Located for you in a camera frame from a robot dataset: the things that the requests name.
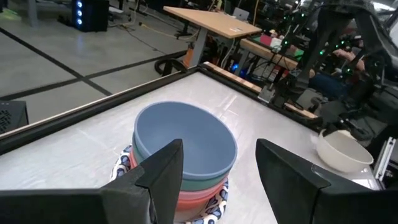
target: wire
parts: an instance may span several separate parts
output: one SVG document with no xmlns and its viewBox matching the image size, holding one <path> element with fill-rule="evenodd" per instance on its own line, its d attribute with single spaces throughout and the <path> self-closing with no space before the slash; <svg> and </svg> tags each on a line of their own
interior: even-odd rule
<svg viewBox="0 0 398 224">
<path fill-rule="evenodd" d="M 238 6 L 236 6 L 236 7 L 238 8 L 239 6 L 241 6 L 241 3 L 242 3 L 242 0 L 239 0 Z"/>
<path fill-rule="evenodd" d="M 173 39 L 175 38 L 174 35 L 166 34 L 165 32 L 162 32 L 162 31 L 159 31 L 159 30 L 155 30 L 155 29 L 153 29 L 153 28 L 151 28 L 151 27 L 149 27 L 149 26 L 147 26 L 147 25 L 145 25 L 145 24 L 143 24 L 143 23 L 140 23 L 140 26 L 145 27 L 146 29 L 149 29 L 149 30 L 151 30 L 151 31 L 154 31 L 154 32 L 156 32 L 156 33 L 158 33 L 158 34 L 165 35 L 166 37 L 171 37 L 171 38 L 173 38 Z M 189 36 L 189 37 L 184 37 L 184 38 L 179 38 L 179 40 L 190 40 L 190 39 L 194 38 L 198 33 L 199 33 L 199 29 L 198 29 L 194 34 L 192 34 L 191 36 Z"/>
<path fill-rule="evenodd" d="M 132 19 L 132 22 L 131 22 L 131 25 L 132 25 L 132 26 L 134 26 L 134 24 L 136 23 L 136 19 L 137 19 L 137 10 L 138 10 L 138 6 L 139 6 L 138 1 L 140 1 L 140 0 L 136 0 L 136 1 L 135 1 L 136 7 L 134 8 L 134 16 L 133 16 L 133 19 Z"/>
<path fill-rule="evenodd" d="M 253 18 L 253 25 L 255 25 L 255 24 L 256 24 L 257 7 L 259 6 L 259 1 L 260 1 L 260 0 L 257 0 L 257 2 L 256 2 L 256 7 L 254 8 L 254 18 Z"/>
<path fill-rule="evenodd" d="M 285 62 L 286 69 L 290 71 L 289 66 L 287 66 L 286 57 L 285 57 L 285 56 L 282 56 L 282 57 L 284 58 L 284 62 Z"/>
<path fill-rule="evenodd" d="M 163 18 L 161 18 L 159 16 L 156 16 L 155 14 L 151 14 L 149 12 L 146 12 L 146 14 L 152 16 L 155 19 L 158 19 L 159 21 L 162 21 L 163 23 L 165 23 L 165 24 L 167 24 L 167 25 L 169 25 L 169 26 L 171 26 L 173 28 L 181 29 L 181 27 L 175 25 L 175 21 L 171 21 L 173 24 L 170 24 L 168 21 L 166 21 L 165 19 L 163 19 Z"/>
<path fill-rule="evenodd" d="M 282 60 L 282 57 L 279 58 L 278 62 L 276 63 L 276 65 L 279 64 L 279 62 Z M 274 71 L 274 68 L 272 68 L 272 70 L 269 72 L 269 75 L 267 76 L 267 80 L 269 80 L 269 77 L 272 75 L 272 72 Z"/>
<path fill-rule="evenodd" d="M 163 52 L 163 51 L 161 51 L 161 50 L 155 48 L 154 46 L 152 46 L 152 45 L 150 45 L 150 44 L 147 44 L 146 42 L 144 42 L 143 40 L 141 40 L 140 38 L 138 38 L 137 36 L 135 36 L 134 34 L 132 34 L 132 33 L 129 31 L 129 29 L 128 29 L 127 27 L 118 26 L 118 28 L 119 28 L 119 29 L 122 29 L 122 30 L 125 30 L 131 37 L 137 39 L 139 42 L 145 44 L 146 46 L 152 48 L 153 50 L 156 50 L 156 51 L 158 51 L 158 52 L 160 52 L 160 53 L 166 55 L 165 52 Z"/>
<path fill-rule="evenodd" d="M 216 0 L 213 0 L 213 1 L 211 2 L 208 11 L 211 11 L 211 8 L 214 6 L 215 2 L 216 2 Z M 154 32 L 158 33 L 158 34 L 165 35 L 166 37 L 171 37 L 171 38 L 173 38 L 173 39 L 175 38 L 174 35 L 166 34 L 165 32 L 162 32 L 162 31 L 156 30 L 156 29 L 154 29 L 154 28 L 151 28 L 151 27 L 149 27 L 149 26 L 147 26 L 147 25 L 145 25 L 145 24 L 143 24 L 143 23 L 140 23 L 140 26 L 145 27 L 145 28 L 147 28 L 147 29 L 149 29 L 149 30 L 151 30 L 151 31 L 154 31 Z M 199 31 L 200 31 L 200 29 L 198 29 L 198 30 L 197 30 L 194 34 L 192 34 L 190 37 L 183 37 L 183 38 L 178 38 L 178 39 L 179 39 L 179 40 L 190 40 L 190 39 L 196 37 L 196 36 L 199 34 Z"/>
<path fill-rule="evenodd" d="M 235 39 L 232 40 L 232 44 L 231 44 L 231 48 L 229 49 L 229 51 L 226 53 L 224 59 L 221 61 L 221 68 L 224 68 L 224 61 L 228 58 L 229 54 L 232 51 L 232 48 L 234 48 L 234 44 L 235 44 Z"/>
</svg>

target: laptop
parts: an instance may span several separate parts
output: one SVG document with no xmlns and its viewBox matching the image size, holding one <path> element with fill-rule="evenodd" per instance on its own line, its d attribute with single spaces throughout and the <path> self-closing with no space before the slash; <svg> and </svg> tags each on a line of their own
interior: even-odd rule
<svg viewBox="0 0 398 224">
<path fill-rule="evenodd" d="M 232 16 L 239 19 L 240 21 L 246 21 L 249 17 L 249 12 L 236 7 Z"/>
</svg>

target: gray floor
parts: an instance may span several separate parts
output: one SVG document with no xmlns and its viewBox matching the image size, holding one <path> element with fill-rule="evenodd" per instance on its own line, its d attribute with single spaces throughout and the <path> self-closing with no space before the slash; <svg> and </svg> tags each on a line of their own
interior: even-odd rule
<svg viewBox="0 0 398 224">
<path fill-rule="evenodd" d="M 173 26 L 183 26 L 165 15 L 156 16 L 170 25 L 151 16 L 137 14 L 135 30 L 131 31 L 133 36 L 117 27 L 109 28 L 107 32 L 83 33 L 55 19 L 42 19 L 38 27 L 32 28 L 21 20 L 0 17 L 0 27 L 77 74 L 87 76 L 185 50 L 186 40 L 176 40 L 138 26 L 142 22 L 170 35 L 177 30 Z M 0 96 L 76 78 L 1 33 L 0 49 Z M 92 81 L 108 92 L 117 93 L 159 77 L 154 70 L 154 62 L 151 62 L 92 78 Z M 27 102 L 29 119 L 33 123 L 104 96 L 86 83 L 77 82 L 16 100 Z"/>
</svg>

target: black box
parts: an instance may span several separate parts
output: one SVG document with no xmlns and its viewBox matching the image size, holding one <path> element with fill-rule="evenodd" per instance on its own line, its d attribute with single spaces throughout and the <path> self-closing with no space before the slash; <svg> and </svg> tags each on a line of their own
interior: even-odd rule
<svg viewBox="0 0 398 224">
<path fill-rule="evenodd" d="M 106 31 L 108 0 L 72 0 L 72 24 L 83 32 Z"/>
<path fill-rule="evenodd" d="M 0 134 L 28 124 L 25 101 L 0 101 Z"/>
</svg>

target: floor tile line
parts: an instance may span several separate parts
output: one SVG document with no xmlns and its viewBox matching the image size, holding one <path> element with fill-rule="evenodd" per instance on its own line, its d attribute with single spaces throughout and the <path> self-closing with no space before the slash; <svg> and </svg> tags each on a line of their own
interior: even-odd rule
<svg viewBox="0 0 398 224">
<path fill-rule="evenodd" d="M 128 68 L 134 68 L 136 66 L 143 65 L 143 64 L 146 64 L 146 63 L 150 63 L 150 62 L 154 62 L 154 61 L 157 61 L 157 60 L 163 60 L 163 59 L 167 59 L 167 58 L 179 58 L 179 57 L 185 55 L 186 53 L 187 53 L 186 50 L 181 50 L 179 52 L 175 52 L 175 53 L 172 53 L 172 54 L 162 55 L 162 56 L 159 56 L 159 57 L 150 58 L 150 59 L 143 60 L 143 61 L 140 61 L 140 62 L 131 63 L 129 65 L 123 65 L 123 66 L 116 67 L 116 68 L 111 68 L 111 69 L 108 69 L 108 70 L 105 70 L 105 71 L 92 73 L 92 74 L 86 75 L 85 77 L 89 78 L 89 79 L 97 78 L 97 77 L 100 77 L 100 76 L 103 76 L 103 75 L 107 75 L 107 74 L 110 74 L 110 73 L 118 72 L 118 71 L 125 70 L 125 69 L 128 69 Z"/>
<path fill-rule="evenodd" d="M 53 90 L 55 88 L 60 88 L 66 85 L 70 85 L 70 84 L 74 84 L 77 82 L 80 82 L 81 80 L 79 80 L 78 78 L 72 78 L 70 80 L 66 80 L 66 81 L 62 81 L 62 82 L 55 82 L 55 83 L 51 83 L 51 84 L 47 84 L 47 85 L 42 85 L 39 87 L 35 87 L 35 88 L 31 88 L 28 90 L 22 90 L 22 91 L 18 91 L 16 93 L 11 93 L 8 95 L 4 95 L 4 96 L 0 96 L 0 100 L 16 100 L 25 96 L 29 96 L 29 95 L 33 95 L 36 93 L 42 93 L 44 91 L 49 91 L 49 90 Z"/>
<path fill-rule="evenodd" d="M 5 29 L 0 27 L 0 32 L 3 33 L 4 35 L 8 36 L 9 38 L 11 38 L 12 40 L 15 40 L 17 43 L 23 45 L 24 47 L 28 48 L 29 50 L 33 51 L 34 53 L 36 53 L 37 55 L 47 59 L 49 62 L 52 62 L 53 64 L 55 64 L 56 66 L 62 68 L 63 70 L 65 70 L 66 72 L 68 72 L 69 74 L 73 75 L 74 77 L 76 77 L 77 79 L 85 82 L 87 85 L 89 85 L 90 87 L 94 88 L 95 90 L 101 92 L 102 94 L 105 94 L 106 96 L 110 96 L 112 95 L 112 93 L 108 90 L 105 90 L 103 87 L 95 84 L 94 82 L 92 82 L 91 80 L 85 78 L 83 75 L 81 75 L 80 73 L 78 73 L 77 71 L 73 70 L 72 68 L 68 67 L 67 65 L 65 65 L 64 63 L 58 61 L 57 59 L 51 57 L 50 55 L 44 53 L 43 51 L 37 49 L 36 47 L 34 47 L 33 45 L 28 44 L 26 41 L 20 39 L 19 37 L 15 36 L 14 34 L 6 31 Z"/>
<path fill-rule="evenodd" d="M 60 87 L 66 86 L 66 85 L 71 85 L 71 84 L 78 83 L 78 82 L 84 82 L 84 81 L 92 82 L 90 80 L 92 78 L 97 78 L 97 77 L 101 77 L 101 76 L 104 76 L 104 75 L 110 75 L 110 74 L 112 74 L 114 72 L 118 72 L 118 71 L 129 69 L 129 68 L 134 68 L 136 66 L 140 66 L 140 65 L 143 65 L 143 64 L 146 64 L 146 63 L 154 62 L 156 60 L 162 60 L 164 58 L 169 58 L 169 57 L 170 58 L 178 58 L 178 57 L 183 56 L 185 54 L 185 52 L 186 52 L 186 50 L 182 50 L 182 51 L 175 52 L 175 53 L 172 53 L 172 54 L 162 55 L 160 57 L 154 57 L 154 58 L 150 58 L 150 59 L 143 60 L 143 61 L 140 61 L 140 62 L 131 63 L 129 65 L 123 65 L 123 66 L 116 67 L 116 68 L 111 68 L 111 69 L 108 69 L 108 70 L 105 70 L 105 71 L 92 73 L 92 74 L 87 75 L 87 76 L 85 76 L 83 78 L 72 78 L 70 80 L 66 80 L 66 81 L 62 81 L 62 82 L 54 82 L 54 83 L 42 85 L 42 86 L 39 86 L 39 87 L 31 88 L 31 89 L 28 89 L 28 90 L 18 91 L 18 92 L 11 93 L 11 94 L 8 94 L 8 95 L 0 96 L 0 100 L 4 100 L 4 101 L 6 101 L 6 100 L 16 100 L 16 99 L 19 99 L 19 98 L 22 98 L 22 97 L 25 97 L 25 96 L 30 96 L 30 95 L 33 95 L 33 94 L 42 93 L 42 92 L 45 92 L 45 91 L 53 90 L 53 89 L 56 89 L 56 88 L 60 88 Z M 105 90 L 105 92 L 102 92 L 102 94 L 105 94 L 105 95 L 109 95 L 110 94 L 111 95 L 111 92 L 108 91 L 108 90 Z"/>
</svg>

